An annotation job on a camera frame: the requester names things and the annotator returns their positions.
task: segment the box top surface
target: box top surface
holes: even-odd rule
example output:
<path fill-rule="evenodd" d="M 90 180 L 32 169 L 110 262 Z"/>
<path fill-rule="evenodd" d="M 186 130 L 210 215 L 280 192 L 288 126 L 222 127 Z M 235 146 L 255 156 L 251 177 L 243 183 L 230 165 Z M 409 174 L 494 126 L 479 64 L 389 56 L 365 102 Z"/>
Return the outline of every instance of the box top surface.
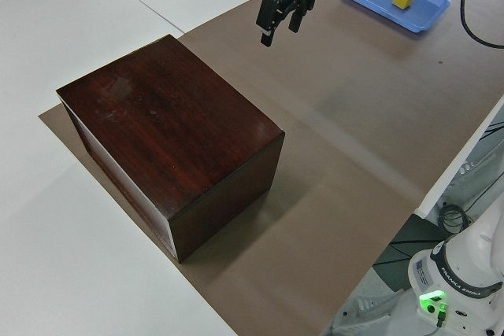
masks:
<path fill-rule="evenodd" d="M 168 218 L 283 133 L 171 35 L 57 93 Z"/>

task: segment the green light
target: green light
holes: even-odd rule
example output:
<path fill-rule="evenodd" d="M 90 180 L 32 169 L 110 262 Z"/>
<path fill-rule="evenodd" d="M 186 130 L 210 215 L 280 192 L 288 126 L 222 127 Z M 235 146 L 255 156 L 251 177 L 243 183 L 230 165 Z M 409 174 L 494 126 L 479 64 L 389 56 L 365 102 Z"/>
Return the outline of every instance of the green light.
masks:
<path fill-rule="evenodd" d="M 431 293 L 422 294 L 418 297 L 420 300 L 420 307 L 424 309 L 424 311 L 428 312 L 428 306 L 432 305 L 432 302 L 440 301 L 442 298 L 446 296 L 445 292 L 442 290 L 432 291 Z"/>

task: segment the wooden box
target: wooden box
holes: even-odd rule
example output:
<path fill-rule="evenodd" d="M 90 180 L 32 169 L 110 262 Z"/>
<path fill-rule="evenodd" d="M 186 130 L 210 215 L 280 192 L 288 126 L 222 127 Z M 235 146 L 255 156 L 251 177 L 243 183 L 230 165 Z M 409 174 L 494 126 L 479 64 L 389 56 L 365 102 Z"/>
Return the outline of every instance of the wooden box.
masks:
<path fill-rule="evenodd" d="M 89 154 L 178 261 L 272 184 L 284 132 L 172 36 L 57 93 Z"/>

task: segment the wooden block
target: wooden block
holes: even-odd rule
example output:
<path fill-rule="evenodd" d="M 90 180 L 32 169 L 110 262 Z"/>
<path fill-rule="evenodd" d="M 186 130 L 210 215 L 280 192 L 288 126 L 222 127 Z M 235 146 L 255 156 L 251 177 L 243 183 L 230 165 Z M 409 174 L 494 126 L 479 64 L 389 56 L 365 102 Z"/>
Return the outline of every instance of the wooden block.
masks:
<path fill-rule="evenodd" d="M 172 36 L 57 93 L 146 234 L 178 261 L 272 184 L 284 132 Z"/>

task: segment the black band on robot base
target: black band on robot base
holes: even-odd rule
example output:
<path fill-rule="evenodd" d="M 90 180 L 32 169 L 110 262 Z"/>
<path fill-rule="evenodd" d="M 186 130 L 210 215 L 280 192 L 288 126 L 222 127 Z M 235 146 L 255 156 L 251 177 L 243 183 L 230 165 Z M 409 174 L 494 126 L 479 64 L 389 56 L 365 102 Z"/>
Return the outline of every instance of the black band on robot base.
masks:
<path fill-rule="evenodd" d="M 446 247 L 447 244 L 444 242 L 437 254 L 431 253 L 431 259 L 435 261 L 439 273 L 444 280 L 456 291 L 464 294 L 466 297 L 482 299 L 491 296 L 502 287 L 502 282 L 497 282 L 496 284 L 488 287 L 475 287 L 462 281 L 448 264 Z"/>

